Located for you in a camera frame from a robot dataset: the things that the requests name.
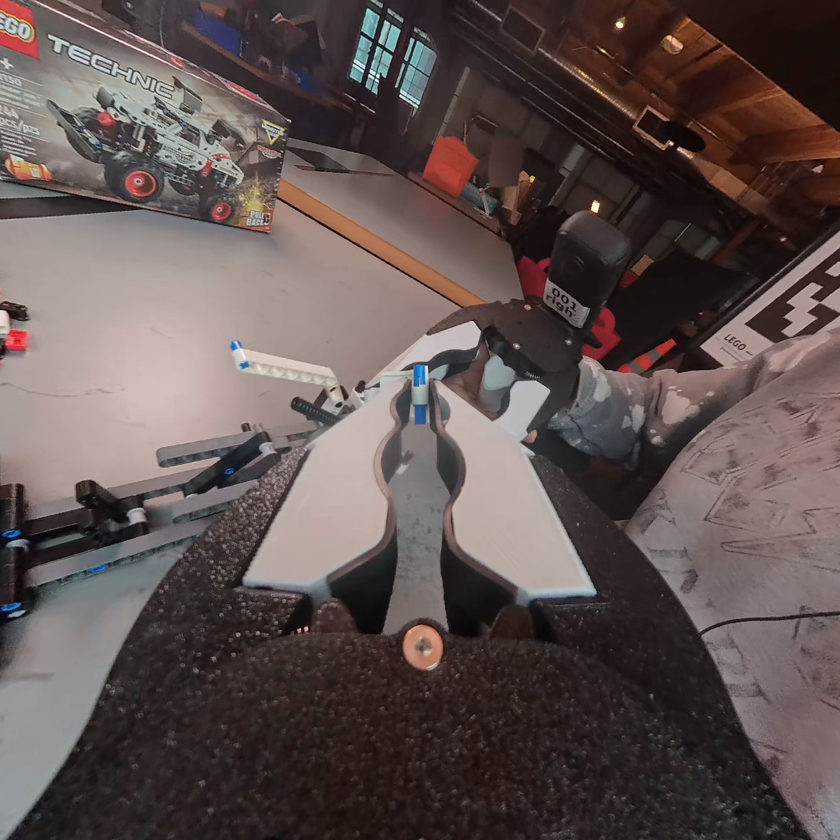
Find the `black white marker board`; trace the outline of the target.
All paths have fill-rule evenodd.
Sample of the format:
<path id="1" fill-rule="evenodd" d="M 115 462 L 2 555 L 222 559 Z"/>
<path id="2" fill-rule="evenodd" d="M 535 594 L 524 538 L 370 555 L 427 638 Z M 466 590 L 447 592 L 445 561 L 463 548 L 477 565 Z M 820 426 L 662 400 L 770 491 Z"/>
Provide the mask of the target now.
<path id="1" fill-rule="evenodd" d="M 837 329 L 839 225 L 751 292 L 693 345 L 706 366 L 748 361 L 783 341 Z"/>

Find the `paned window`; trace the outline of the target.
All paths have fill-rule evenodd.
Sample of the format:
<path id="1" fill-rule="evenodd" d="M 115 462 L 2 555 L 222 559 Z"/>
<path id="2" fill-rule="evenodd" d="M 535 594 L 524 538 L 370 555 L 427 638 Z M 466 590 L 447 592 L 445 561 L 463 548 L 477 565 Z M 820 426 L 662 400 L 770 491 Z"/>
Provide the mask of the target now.
<path id="1" fill-rule="evenodd" d="M 416 29 L 409 41 L 397 86 L 400 99 L 414 110 L 420 108 L 433 75 L 438 51 L 433 40 Z"/>
<path id="2" fill-rule="evenodd" d="M 391 67 L 403 27 L 404 17 L 390 2 L 367 2 L 348 78 L 375 95 Z"/>

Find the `grey table orange edge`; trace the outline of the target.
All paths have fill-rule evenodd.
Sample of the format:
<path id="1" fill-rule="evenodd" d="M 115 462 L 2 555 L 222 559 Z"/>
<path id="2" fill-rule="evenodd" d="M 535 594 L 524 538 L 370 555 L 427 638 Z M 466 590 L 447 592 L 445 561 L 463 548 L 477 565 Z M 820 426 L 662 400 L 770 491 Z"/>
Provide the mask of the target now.
<path id="1" fill-rule="evenodd" d="M 522 296 L 509 244 L 418 175 L 291 140 L 278 199 L 455 305 Z"/>

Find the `orange plastic object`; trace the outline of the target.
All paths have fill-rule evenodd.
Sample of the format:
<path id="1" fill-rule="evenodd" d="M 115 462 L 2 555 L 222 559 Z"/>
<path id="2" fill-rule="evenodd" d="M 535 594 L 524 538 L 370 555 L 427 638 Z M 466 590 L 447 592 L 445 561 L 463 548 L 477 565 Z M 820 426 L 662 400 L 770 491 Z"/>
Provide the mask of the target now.
<path id="1" fill-rule="evenodd" d="M 425 164 L 423 180 L 448 196 L 459 197 L 478 162 L 465 141 L 455 136 L 439 136 Z"/>

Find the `grey black toy chassis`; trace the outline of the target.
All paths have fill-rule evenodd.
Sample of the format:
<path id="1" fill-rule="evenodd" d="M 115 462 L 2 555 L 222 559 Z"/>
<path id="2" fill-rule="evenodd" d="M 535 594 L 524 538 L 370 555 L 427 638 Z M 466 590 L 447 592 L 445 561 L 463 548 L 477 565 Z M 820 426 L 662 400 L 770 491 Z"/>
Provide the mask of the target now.
<path id="1" fill-rule="evenodd" d="M 230 350 L 240 372 L 318 386 L 314 402 L 290 403 L 309 426 L 281 434 L 245 423 L 234 435 L 162 448 L 157 459 L 165 476 L 113 488 L 84 479 L 47 513 L 29 506 L 23 485 L 2 485 L 2 624 L 26 616 L 35 589 L 47 583 L 99 574 L 189 540 L 283 455 L 364 402 L 366 383 L 348 391 L 329 367 L 247 350 L 239 341 Z"/>

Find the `white spotted toy panel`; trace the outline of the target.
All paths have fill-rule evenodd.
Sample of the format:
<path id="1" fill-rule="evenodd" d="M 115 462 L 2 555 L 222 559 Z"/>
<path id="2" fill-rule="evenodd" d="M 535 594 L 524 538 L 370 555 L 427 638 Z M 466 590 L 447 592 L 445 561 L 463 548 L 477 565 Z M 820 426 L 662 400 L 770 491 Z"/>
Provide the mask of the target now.
<path id="1" fill-rule="evenodd" d="M 352 398 L 357 406 L 361 406 L 392 385 L 408 384 L 411 417 L 416 426 L 425 426 L 428 423 L 430 375 L 429 368 L 425 364 L 383 370 L 370 382 L 360 381 L 353 388 Z"/>

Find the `red plastic object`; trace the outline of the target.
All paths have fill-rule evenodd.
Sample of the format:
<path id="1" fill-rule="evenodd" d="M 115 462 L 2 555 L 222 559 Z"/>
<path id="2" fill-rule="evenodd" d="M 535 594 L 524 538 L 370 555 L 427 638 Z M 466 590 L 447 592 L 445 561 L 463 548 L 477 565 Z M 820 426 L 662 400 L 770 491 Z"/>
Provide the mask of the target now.
<path id="1" fill-rule="evenodd" d="M 524 298 L 543 298 L 549 266 L 550 259 L 544 259 L 536 263 L 526 256 L 520 258 L 517 263 L 517 271 Z M 595 337 L 603 342 L 603 346 L 600 349 L 595 349 L 587 345 L 584 348 L 584 356 L 605 364 L 604 358 L 606 357 L 606 352 L 608 350 L 619 349 L 619 344 L 621 343 L 620 337 L 615 331 L 615 318 L 611 311 L 606 310 L 605 314 L 601 315 L 596 321 Z M 626 362 L 617 370 L 622 373 L 636 374 L 649 372 L 654 368 L 656 363 L 662 361 L 666 357 L 666 354 L 676 347 L 676 344 L 677 342 L 675 340 L 668 339 L 654 348 L 639 354 L 636 358 Z"/>

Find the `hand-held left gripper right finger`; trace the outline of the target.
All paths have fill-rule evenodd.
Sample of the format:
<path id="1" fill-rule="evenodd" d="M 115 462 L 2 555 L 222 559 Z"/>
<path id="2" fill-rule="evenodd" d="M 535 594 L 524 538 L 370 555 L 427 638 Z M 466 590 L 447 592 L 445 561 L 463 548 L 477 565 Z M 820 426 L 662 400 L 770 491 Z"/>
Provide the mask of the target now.
<path id="1" fill-rule="evenodd" d="M 446 603 L 591 600 L 596 589 L 523 444 L 430 384 L 444 510 Z"/>

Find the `person's right hand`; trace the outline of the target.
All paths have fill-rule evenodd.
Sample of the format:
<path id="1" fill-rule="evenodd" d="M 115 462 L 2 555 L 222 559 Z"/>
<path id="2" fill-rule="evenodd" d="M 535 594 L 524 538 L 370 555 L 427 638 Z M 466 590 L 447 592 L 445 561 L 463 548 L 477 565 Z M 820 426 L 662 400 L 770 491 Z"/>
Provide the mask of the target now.
<path id="1" fill-rule="evenodd" d="M 485 409 L 480 408 L 479 394 L 485 366 L 489 360 L 489 351 L 484 344 L 478 348 L 478 353 L 470 366 L 464 371 L 450 375 L 446 380 L 447 387 L 457 393 L 469 404 L 476 407 L 483 414 L 491 416 Z"/>

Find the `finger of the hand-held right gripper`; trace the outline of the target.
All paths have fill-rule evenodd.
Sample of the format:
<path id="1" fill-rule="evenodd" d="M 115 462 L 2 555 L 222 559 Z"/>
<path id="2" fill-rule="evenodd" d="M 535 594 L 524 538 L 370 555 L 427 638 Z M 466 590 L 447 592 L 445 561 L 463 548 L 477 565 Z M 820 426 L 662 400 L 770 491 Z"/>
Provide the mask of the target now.
<path id="1" fill-rule="evenodd" d="M 464 371 L 476 359 L 481 338 L 482 330 L 473 321 L 425 334 L 366 383 L 364 396 L 375 396 L 382 384 L 393 379 L 407 379 L 411 382 L 416 365 L 427 367 L 429 381 L 441 381 L 449 375 Z"/>
<path id="2" fill-rule="evenodd" d="M 550 389 L 535 380 L 519 380 L 509 387 L 489 390 L 489 410 L 496 413 L 492 423 L 522 444 L 549 397 Z"/>

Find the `person's right forearm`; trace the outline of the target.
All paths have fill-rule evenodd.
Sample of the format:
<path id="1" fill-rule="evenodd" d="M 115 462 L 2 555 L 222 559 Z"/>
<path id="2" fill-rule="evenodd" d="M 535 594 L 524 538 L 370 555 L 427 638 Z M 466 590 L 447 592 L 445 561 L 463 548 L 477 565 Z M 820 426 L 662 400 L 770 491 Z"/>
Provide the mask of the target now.
<path id="1" fill-rule="evenodd" d="M 662 370 L 643 376 L 608 371 L 583 358 L 571 404 L 548 421 L 548 429 L 582 453 L 626 462 L 668 465 L 686 446 L 722 418 L 751 412 L 784 385 L 802 388 L 823 381 L 837 336 L 821 332 L 782 343 L 750 360 L 709 371 Z"/>

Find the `pile of red white pieces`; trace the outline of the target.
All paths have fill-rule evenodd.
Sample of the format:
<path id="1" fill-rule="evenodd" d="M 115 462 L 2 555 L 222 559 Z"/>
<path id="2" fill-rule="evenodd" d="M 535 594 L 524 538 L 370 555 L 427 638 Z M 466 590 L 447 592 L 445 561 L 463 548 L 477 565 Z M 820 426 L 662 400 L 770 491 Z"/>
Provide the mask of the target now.
<path id="1" fill-rule="evenodd" d="M 1 359 L 8 354 L 24 353 L 28 349 L 28 332 L 16 323 L 29 320 L 28 308 L 1 295 Z"/>

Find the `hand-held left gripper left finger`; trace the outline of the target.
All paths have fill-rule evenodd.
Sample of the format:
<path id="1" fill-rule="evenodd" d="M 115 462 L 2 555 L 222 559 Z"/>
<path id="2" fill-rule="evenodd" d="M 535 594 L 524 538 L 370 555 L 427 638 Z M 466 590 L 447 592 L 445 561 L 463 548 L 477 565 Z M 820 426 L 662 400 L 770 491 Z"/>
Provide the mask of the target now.
<path id="1" fill-rule="evenodd" d="M 386 380 L 310 444 L 243 585 L 311 599 L 390 599 L 396 508 L 389 484 L 405 425 L 406 381 Z"/>

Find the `grey desk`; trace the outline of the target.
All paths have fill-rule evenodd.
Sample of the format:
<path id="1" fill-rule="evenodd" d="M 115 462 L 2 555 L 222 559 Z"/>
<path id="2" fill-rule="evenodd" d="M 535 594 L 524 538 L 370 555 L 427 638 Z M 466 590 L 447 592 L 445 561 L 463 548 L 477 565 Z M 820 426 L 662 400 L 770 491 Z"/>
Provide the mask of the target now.
<path id="1" fill-rule="evenodd" d="M 156 451 L 291 427 L 318 390 L 235 371 L 229 343 L 367 380 L 456 305 L 281 204 L 271 233 L 145 211 L 32 217 L 72 204 L 2 203 L 5 299 L 31 344 L 2 363 L 2 479 L 35 506 L 78 481 L 166 476 Z M 182 547 L 41 592 L 2 628 L 2 838 L 87 721 L 133 622 Z"/>

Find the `toy truck box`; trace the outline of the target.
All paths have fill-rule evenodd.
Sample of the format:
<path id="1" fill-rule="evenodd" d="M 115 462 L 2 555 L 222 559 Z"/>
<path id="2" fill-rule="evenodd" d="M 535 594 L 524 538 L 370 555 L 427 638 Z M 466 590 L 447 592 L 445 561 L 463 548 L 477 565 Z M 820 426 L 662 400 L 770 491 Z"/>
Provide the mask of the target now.
<path id="1" fill-rule="evenodd" d="M 1 2 L 2 182 L 267 234 L 291 122 L 71 2 Z"/>

